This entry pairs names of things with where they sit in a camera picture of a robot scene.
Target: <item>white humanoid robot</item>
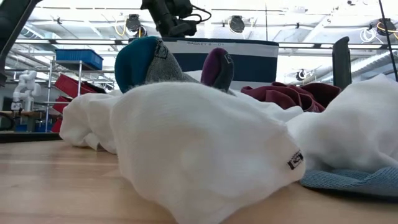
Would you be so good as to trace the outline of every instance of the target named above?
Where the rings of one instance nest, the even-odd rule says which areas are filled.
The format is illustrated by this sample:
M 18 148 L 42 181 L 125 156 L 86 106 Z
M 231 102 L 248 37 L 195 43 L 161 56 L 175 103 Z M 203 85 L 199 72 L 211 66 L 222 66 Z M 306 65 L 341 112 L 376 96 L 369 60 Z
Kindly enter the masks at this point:
M 37 72 L 24 71 L 19 76 L 18 86 L 12 95 L 11 110 L 19 111 L 22 109 L 22 102 L 25 101 L 24 111 L 32 111 L 34 96 L 40 96 L 40 85 L 35 83 Z

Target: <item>maroon cloth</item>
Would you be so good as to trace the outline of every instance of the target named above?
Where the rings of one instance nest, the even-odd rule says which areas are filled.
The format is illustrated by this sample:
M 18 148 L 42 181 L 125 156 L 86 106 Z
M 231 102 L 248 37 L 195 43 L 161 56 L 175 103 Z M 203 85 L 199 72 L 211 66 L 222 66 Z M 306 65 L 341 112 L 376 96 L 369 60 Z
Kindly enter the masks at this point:
M 242 93 L 261 102 L 274 102 L 284 110 L 300 106 L 306 112 L 324 111 L 340 91 L 340 88 L 324 83 L 310 83 L 297 87 L 279 82 L 255 89 L 245 86 L 241 90 Z

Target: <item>table surface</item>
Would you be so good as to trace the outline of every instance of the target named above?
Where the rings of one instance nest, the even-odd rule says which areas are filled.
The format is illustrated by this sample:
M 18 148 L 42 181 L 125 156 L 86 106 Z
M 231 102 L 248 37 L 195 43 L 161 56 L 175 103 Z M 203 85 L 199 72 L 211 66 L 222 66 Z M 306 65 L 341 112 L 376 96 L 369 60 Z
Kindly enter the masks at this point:
M 136 193 L 107 152 L 63 141 L 0 144 L 0 223 L 175 223 Z M 398 204 L 334 197 L 298 184 L 237 211 L 223 224 L 398 223 Z

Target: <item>laundry pile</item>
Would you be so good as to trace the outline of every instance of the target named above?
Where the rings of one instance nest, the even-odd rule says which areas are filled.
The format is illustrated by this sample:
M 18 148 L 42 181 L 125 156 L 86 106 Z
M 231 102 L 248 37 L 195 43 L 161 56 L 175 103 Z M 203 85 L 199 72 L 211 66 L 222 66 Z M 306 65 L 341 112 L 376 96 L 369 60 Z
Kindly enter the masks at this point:
M 382 75 L 326 97 L 279 83 L 240 92 L 225 50 L 193 78 L 155 37 L 122 49 L 115 72 L 121 91 L 75 98 L 60 135 L 117 154 L 137 192 L 179 223 L 219 223 L 298 180 L 398 198 L 398 83 Z

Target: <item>purple sock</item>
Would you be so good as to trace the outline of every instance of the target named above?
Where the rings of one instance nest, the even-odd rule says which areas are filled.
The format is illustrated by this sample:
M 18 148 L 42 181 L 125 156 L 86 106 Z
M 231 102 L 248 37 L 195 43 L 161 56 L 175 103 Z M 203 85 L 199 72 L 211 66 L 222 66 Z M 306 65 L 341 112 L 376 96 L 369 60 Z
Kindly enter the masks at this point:
M 229 53 L 221 48 L 213 49 L 203 65 L 200 82 L 228 92 L 234 77 L 234 63 Z

